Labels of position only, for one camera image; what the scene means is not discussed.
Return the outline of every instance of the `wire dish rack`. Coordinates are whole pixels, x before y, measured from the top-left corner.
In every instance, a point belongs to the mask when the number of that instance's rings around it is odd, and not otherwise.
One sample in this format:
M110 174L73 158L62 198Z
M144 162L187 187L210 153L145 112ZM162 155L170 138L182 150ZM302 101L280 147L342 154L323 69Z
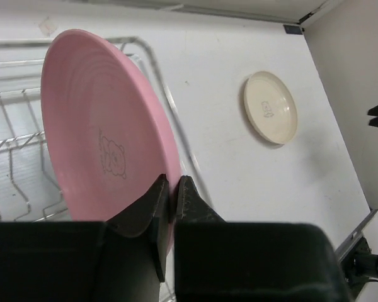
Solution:
M107 40L149 79L178 138L182 170L193 176L199 193L211 205L198 162L151 47L138 37ZM50 163L40 109L40 74L51 42L0 40L0 221L71 220ZM175 300L171 278L168 280L172 254L167 259L167 282L161 285L160 301Z

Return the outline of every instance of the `bear design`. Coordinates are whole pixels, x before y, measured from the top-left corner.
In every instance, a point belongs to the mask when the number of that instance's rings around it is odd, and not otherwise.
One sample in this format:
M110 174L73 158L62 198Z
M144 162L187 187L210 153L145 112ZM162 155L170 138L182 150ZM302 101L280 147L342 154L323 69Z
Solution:
M269 103L268 102L262 102L261 105L262 105L262 110L263 110L263 116L265 118L271 118L274 115L274 113L273 113L272 107L270 107Z
M122 176L126 179L125 150L118 146L113 140L102 137L104 151L104 169L114 176Z

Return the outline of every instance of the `small white plate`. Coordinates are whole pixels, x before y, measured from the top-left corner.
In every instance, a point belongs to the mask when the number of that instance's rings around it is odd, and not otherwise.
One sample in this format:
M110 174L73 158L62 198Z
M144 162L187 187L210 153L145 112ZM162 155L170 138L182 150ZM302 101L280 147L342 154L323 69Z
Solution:
M285 144L297 131L297 108L284 83L270 72L253 74L244 92L245 110L257 132L272 143Z

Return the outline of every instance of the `metal wire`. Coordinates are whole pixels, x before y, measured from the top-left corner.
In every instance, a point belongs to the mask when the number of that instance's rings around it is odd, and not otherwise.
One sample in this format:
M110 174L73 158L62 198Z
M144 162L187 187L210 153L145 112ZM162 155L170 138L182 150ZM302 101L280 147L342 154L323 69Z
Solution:
M152 50L152 48L147 44L144 40L140 39L136 36L131 37L116 37L116 38L109 38L107 39L110 43L121 45L120 50L123 52L124 48L131 44L135 45L136 47L141 48L145 55L147 56L147 59L150 63L152 73L154 74L155 80L157 85L159 86L161 93L163 95L163 98L166 100L166 104L168 104L168 110L171 113L172 116L172 122L177 129L178 132L178 138L181 140L183 149L185 152L185 157L188 159L189 163L191 164L193 168L193 173L195 174L195 179L197 181L198 187L200 189L200 194L203 196L204 200L212 206L212 201L210 198L210 194L207 191L207 187L205 185L205 181L202 177L200 166L198 164L198 161L196 159L196 156L194 152L192 151L190 147L189 139L184 131L183 125L180 121L178 110L176 108L174 99L172 97L171 91L169 90L169 87L167 86L166 82L164 81L164 78L162 76L161 70L159 68L159 64L156 60L155 54ZM52 41L49 39L36 39L36 40L0 40L0 48L37 48L37 47L48 47ZM145 65L141 58L134 54L134 53L127 53L127 56L129 56L131 59L133 59L137 65L139 66L140 70L143 72L143 74L149 79L149 74L147 73L147 69L145 68ZM0 62L0 68L7 68L7 67L19 67L19 66L31 66L31 65L41 65L43 63L43 59L33 59L33 60L12 60L7 62ZM42 171L42 174L44 177L48 180L49 183L51 183L56 189L59 190L59 199L53 203L50 204L42 209L42 217L35 220L35 221L45 221L49 218L55 218L58 214L61 214L65 211L67 211L66 207L61 208L58 211L55 211L54 213L49 213L49 209L56 208L60 204L64 203L62 192L59 188L59 185L57 182L50 177L50 175L47 173L45 168L45 158L44 158L44 144L46 143L45 139L45 132L40 129L37 117L35 116L30 98L28 94L30 93L36 93L40 92L39 87L31 87L31 88L25 88L18 91L2 91L0 92L0 107L2 109L4 119L6 120L6 124L8 125L9 131L12 135L10 138L6 138L4 140L0 140L0 153L8 152L9 155L9 175L10 175L10 181L13 187L19 192L20 196L23 198L23 201L26 204L26 211L15 218L15 220L19 220L20 218L24 218L27 215L31 213L32 206L30 204L30 200L28 196L21 190L19 185L17 185L15 179L14 179L14 163L13 163L13 152L15 150L20 150L29 146L38 145L40 146L40 169ZM16 136L13 124L8 116L6 107L3 103L3 100L1 99L2 94L4 93L10 93L15 95L22 95L23 102L26 103L28 106L30 117L33 121L33 124L35 125L36 132L27 134L27 135L20 135ZM166 288L169 293L169 297L165 300L167 301L175 301L175 294L173 290L170 288L169 284L166 283Z
M378 210L371 210L371 212L360 222L360 224L354 229L354 231L347 236L346 240L336 249L336 256L338 261L341 262L348 255L348 253L354 248L358 241L363 237L363 229L370 223L374 216L378 213Z

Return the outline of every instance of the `white surface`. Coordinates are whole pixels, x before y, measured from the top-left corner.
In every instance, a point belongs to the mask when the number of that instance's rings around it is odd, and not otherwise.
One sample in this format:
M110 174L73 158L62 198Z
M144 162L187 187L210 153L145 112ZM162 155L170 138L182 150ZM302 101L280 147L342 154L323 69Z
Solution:
M378 0L346 1L306 38L367 201L378 208L378 128L367 126L378 105Z
M246 115L261 136L272 143L291 141L297 130L297 109L290 91L269 72L257 72L244 92Z
M150 43L226 220L313 223L337 247L369 213L303 36L260 21L38 3L0 1L0 38L41 38L49 17L54 35L82 28ZM297 105L297 135L280 148L246 119L244 83L257 70L281 78Z

